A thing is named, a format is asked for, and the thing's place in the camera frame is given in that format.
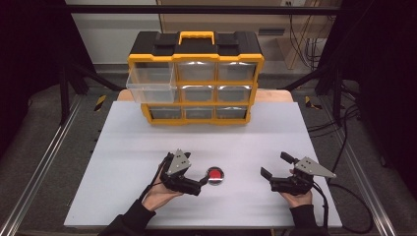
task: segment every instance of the metal bar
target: metal bar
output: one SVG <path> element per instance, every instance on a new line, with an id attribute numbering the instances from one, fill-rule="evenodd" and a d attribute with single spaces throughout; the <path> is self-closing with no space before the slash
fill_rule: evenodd
<path id="1" fill-rule="evenodd" d="M 244 14 L 244 15 L 311 15 L 352 14 L 354 9 L 339 7 L 258 7 L 258 6 L 187 6 L 187 5 L 48 5 L 54 13 L 89 14 Z"/>
<path id="2" fill-rule="evenodd" d="M 68 94 L 68 81 L 65 66 L 62 67 L 59 73 L 59 87 L 61 92 L 61 122 L 59 125 L 63 125 L 70 115 L 70 97 Z"/>
<path id="3" fill-rule="evenodd" d="M 328 115 L 328 118 L 332 119 L 330 112 L 331 105 L 328 98 L 324 99 L 322 96 L 319 96 L 319 99 L 324 105 L 324 109 Z M 342 129 L 337 129 L 338 127 L 336 125 L 333 126 L 336 130 L 337 140 L 341 145 L 344 140 L 344 132 Z M 365 171 L 362 169 L 361 164 L 359 163 L 358 158 L 356 157 L 355 152 L 353 151 L 353 148 L 348 141 L 346 141 L 345 153 L 349 169 L 355 178 L 356 184 L 358 185 L 359 191 L 361 192 L 365 203 L 371 210 L 375 225 L 380 231 L 380 234 L 383 236 L 395 236 L 396 232 L 389 220 L 389 217 L 387 216 L 387 213 L 384 210 L 384 207 L 381 204 L 377 193 L 372 187 L 371 182 L 369 181 Z"/>
<path id="4" fill-rule="evenodd" d="M 340 101 L 341 101 L 341 77 L 339 75 L 338 69 L 335 71 L 334 79 L 333 79 L 333 117 L 338 126 L 341 126 L 340 121 Z"/>
<path id="5" fill-rule="evenodd" d="M 313 72 L 303 76 L 302 78 L 300 78 L 297 81 L 291 83 L 290 85 L 288 85 L 284 88 L 278 88 L 278 89 L 293 91 L 293 90 L 299 88 L 300 86 L 306 84 L 310 80 L 319 79 L 320 77 L 323 76 L 324 73 L 327 72 L 327 69 L 328 69 L 328 66 L 324 65 L 322 68 L 319 68 L 316 71 L 313 71 Z"/>
<path id="6" fill-rule="evenodd" d="M 81 65 L 73 64 L 72 66 L 73 66 L 74 70 L 76 70 L 78 73 L 82 74 L 83 76 L 90 77 L 91 79 L 93 79 L 93 80 L 99 82 L 100 84 L 108 87 L 109 89 L 112 89 L 114 91 L 121 91 L 123 89 L 126 89 L 126 88 L 121 88 L 121 87 L 118 87 L 116 85 L 113 85 L 112 83 L 108 82 L 105 78 L 99 76 L 97 73 L 94 73 L 94 72 L 91 72 L 91 71 L 87 70 L 86 68 L 84 68 Z"/>
<path id="7" fill-rule="evenodd" d="M 12 210 L 12 213 L 7 218 L 6 222 L 0 229 L 1 236 L 13 236 L 18 231 L 18 228 L 24 219 L 31 202 L 34 199 L 34 196 L 37 193 L 53 159 L 55 158 L 58 149 L 61 147 L 61 144 L 67 135 L 69 128 L 71 127 L 75 116 L 80 108 L 80 104 L 83 100 L 83 97 L 80 95 L 76 96 L 75 101 L 72 104 L 72 112 L 68 117 L 65 124 L 60 125 L 57 132 L 55 133 L 54 138 L 52 139 L 49 147 L 47 148 L 45 154 L 43 155 L 42 160 L 37 165 L 36 170 L 30 178 L 29 183 L 27 184 L 24 192 L 16 203 L 15 207 Z"/>

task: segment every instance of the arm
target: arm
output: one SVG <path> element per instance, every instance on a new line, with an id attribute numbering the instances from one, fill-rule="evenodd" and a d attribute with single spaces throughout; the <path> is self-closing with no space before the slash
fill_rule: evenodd
<path id="1" fill-rule="evenodd" d="M 294 236 L 328 236 L 328 232 L 319 227 L 314 216 L 313 194 L 311 191 L 305 195 L 292 196 L 287 193 L 280 193 L 288 202 L 295 229 L 290 235 Z"/>
<path id="2" fill-rule="evenodd" d="M 118 215 L 99 236 L 144 235 L 149 221 L 156 215 L 155 210 L 163 207 L 175 197 L 183 195 L 165 188 L 159 179 L 160 172 L 144 200 L 136 200 L 125 214 Z"/>

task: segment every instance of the red button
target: red button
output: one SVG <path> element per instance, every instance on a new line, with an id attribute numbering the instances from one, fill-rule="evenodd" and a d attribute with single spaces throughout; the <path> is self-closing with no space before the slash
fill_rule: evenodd
<path id="1" fill-rule="evenodd" d="M 211 168 L 208 169 L 207 174 L 208 174 L 208 177 L 209 177 L 209 179 L 208 179 L 209 184 L 219 185 L 219 184 L 221 184 L 221 182 L 223 182 L 224 173 L 220 168 L 218 168 L 216 166 L 211 167 Z"/>
<path id="2" fill-rule="evenodd" d="M 219 179 L 219 178 L 221 178 L 221 173 L 220 173 L 220 171 L 218 171 L 218 170 L 216 170 L 216 169 L 213 169 L 209 174 L 209 177 L 210 178 L 212 178 L 212 179 Z"/>

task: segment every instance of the yellow organizer frame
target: yellow organizer frame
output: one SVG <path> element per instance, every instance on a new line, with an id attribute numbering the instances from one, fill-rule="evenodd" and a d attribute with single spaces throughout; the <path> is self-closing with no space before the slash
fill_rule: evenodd
<path id="1" fill-rule="evenodd" d="M 180 42 L 182 37 L 211 37 L 211 34 L 207 32 L 181 32 Z M 214 80 L 213 81 L 181 81 L 179 77 L 178 62 L 189 61 L 204 61 L 215 63 L 214 68 Z M 148 122 L 153 125 L 187 125 L 187 124 L 213 124 L 213 125 L 242 125 L 247 124 L 251 119 L 251 107 L 255 102 L 255 96 L 258 89 L 258 74 L 264 66 L 264 56 L 261 53 L 239 54 L 237 56 L 222 56 L 218 54 L 173 54 L 172 56 L 154 56 L 152 54 L 130 54 L 128 58 L 129 72 L 135 68 L 135 63 L 173 63 L 175 73 L 175 84 L 178 92 L 178 101 L 172 103 L 142 103 L 141 109 Z M 219 81 L 218 80 L 218 64 L 225 62 L 248 62 L 257 63 L 254 76 L 250 81 Z M 217 97 L 217 87 L 219 86 L 250 86 L 252 87 L 249 101 L 184 101 L 182 99 L 182 91 L 179 89 L 182 86 L 214 86 L 213 97 Z M 153 119 L 149 108 L 155 106 L 180 106 L 181 118 L 180 119 Z M 185 106 L 212 106 L 210 119 L 187 119 L 184 107 Z M 216 118 L 216 106 L 247 106 L 246 115 L 244 119 L 219 119 Z"/>

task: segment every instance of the black sleeve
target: black sleeve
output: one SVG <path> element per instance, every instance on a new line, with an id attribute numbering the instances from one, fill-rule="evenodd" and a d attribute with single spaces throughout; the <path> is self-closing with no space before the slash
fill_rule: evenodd
<path id="1" fill-rule="evenodd" d="M 290 236 L 328 236 L 328 232 L 319 227 L 314 217 L 313 205 L 302 205 L 291 208 L 295 229 Z"/>
<path id="2" fill-rule="evenodd" d="M 140 201 L 135 201 L 125 214 L 118 215 L 98 236 L 144 235 L 150 219 L 156 215 L 147 210 Z"/>

